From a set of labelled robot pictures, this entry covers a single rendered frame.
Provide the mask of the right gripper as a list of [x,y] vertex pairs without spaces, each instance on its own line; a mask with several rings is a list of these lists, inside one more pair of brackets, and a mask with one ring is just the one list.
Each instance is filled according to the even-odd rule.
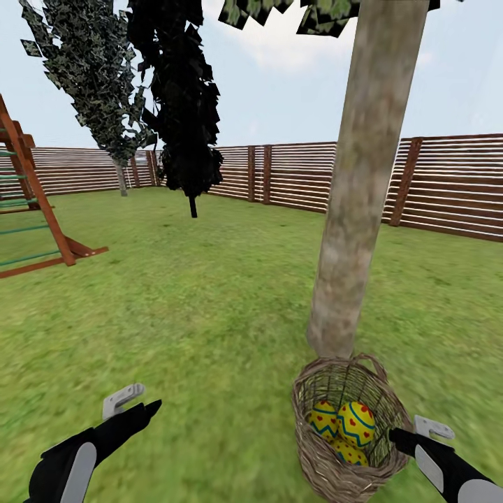
[[390,440],[392,442],[395,442],[395,447],[397,450],[399,450],[401,453],[411,455],[412,457],[415,457],[415,443],[418,440],[424,438],[424,436],[420,434],[413,434],[399,427],[396,427],[394,430],[390,429],[388,437],[390,437]]

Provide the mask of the wicker basket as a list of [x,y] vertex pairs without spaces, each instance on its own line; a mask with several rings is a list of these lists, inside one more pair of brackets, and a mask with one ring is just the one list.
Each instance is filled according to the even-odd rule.
[[[358,359],[372,360],[378,375],[359,364]],[[302,366],[301,374],[292,385],[296,453],[303,478],[316,495],[329,503],[366,503],[380,486],[385,486],[394,474],[408,467],[412,458],[397,450],[395,442],[388,437],[390,429],[399,427],[413,433],[415,427],[409,412],[385,382],[388,382],[388,373],[384,362],[380,361],[382,365],[378,360],[374,354],[363,352],[352,358],[319,357]],[[329,387],[343,389],[330,391]],[[338,411],[345,387],[360,391],[349,390],[356,395],[346,392],[366,404],[374,417],[374,439],[368,448],[362,449],[369,467],[341,459],[335,447],[309,425],[312,407],[318,401],[329,401],[335,412]]]

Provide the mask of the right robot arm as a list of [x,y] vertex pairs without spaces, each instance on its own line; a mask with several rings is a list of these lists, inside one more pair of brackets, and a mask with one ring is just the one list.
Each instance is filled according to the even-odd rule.
[[415,415],[414,431],[399,427],[388,437],[401,453],[415,457],[418,468],[448,503],[503,503],[503,490],[480,473],[448,444],[431,439],[430,434],[454,439],[454,431],[443,423]]

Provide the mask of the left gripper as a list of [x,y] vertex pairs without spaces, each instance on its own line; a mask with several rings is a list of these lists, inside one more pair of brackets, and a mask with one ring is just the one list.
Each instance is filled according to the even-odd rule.
[[141,402],[128,411],[112,416],[108,421],[102,423],[101,425],[109,426],[115,435],[115,445],[111,453],[114,453],[132,435],[145,429],[149,425],[151,417],[158,412],[161,405],[161,400],[151,402],[145,407]]

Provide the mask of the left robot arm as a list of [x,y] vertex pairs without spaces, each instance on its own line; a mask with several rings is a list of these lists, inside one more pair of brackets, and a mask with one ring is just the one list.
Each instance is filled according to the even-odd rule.
[[[94,468],[132,435],[145,429],[162,405],[141,402],[128,411],[120,406],[142,395],[146,386],[131,384],[103,401],[103,421],[44,451],[29,482],[23,503],[83,503]],[[120,407],[120,408],[119,408]]]

